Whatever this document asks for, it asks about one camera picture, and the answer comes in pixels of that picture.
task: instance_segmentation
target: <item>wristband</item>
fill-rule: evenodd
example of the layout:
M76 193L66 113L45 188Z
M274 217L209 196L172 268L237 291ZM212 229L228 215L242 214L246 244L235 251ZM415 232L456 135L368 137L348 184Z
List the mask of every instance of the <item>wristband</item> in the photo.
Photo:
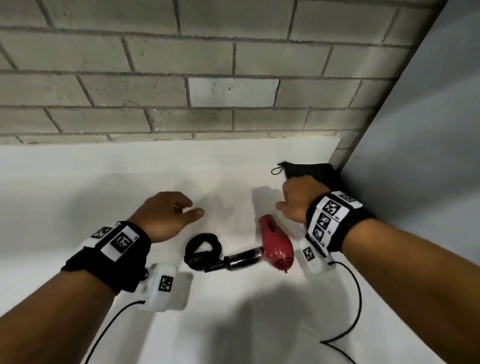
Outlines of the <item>wristband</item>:
M107 284L115 294L135 292L138 283L148 277L146 257L151 241L148 235L129 221L104 226L86 239L61 270L86 270Z
M362 220L375 218L353 197L341 191L315 199L307 210L305 238L323 255L341 252L347 233Z

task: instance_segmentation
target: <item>person's left hand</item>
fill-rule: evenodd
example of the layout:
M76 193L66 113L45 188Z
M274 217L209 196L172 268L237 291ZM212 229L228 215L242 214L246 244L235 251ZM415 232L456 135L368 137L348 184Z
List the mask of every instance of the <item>person's left hand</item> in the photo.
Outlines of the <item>person's left hand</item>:
M173 238L185 226L202 218L204 210L193 208L192 201L181 192L159 192L147 199L127 221L145 231L152 243Z

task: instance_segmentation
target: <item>person's right arm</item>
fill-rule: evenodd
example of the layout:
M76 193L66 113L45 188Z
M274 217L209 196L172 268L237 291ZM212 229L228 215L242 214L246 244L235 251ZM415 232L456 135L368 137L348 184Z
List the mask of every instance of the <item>person's right arm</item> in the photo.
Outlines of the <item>person's right arm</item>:
M328 189L312 177L288 180L287 218L306 223ZM425 239L374 219L346 235L342 252L397 315L449 364L480 357L480 267Z

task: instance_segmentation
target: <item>hand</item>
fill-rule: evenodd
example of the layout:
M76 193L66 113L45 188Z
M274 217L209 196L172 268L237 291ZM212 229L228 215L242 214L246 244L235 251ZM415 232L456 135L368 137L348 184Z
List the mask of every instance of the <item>hand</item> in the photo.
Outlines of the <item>hand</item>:
M307 223L307 210L312 202L330 189L312 176L292 177L282 186L285 201L276 203L277 210L295 222Z
M176 236L185 226L202 218L204 210L192 207L192 201L181 192L159 192L147 199L127 220L145 231L152 243Z

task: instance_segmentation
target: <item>forearm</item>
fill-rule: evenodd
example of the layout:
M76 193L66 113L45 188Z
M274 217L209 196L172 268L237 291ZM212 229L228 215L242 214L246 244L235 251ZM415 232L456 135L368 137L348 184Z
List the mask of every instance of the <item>forearm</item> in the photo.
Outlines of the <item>forearm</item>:
M480 268L376 220L355 226L346 258L377 293L448 363L480 354Z
M0 318L2 363L79 363L114 297L84 270L60 272Z

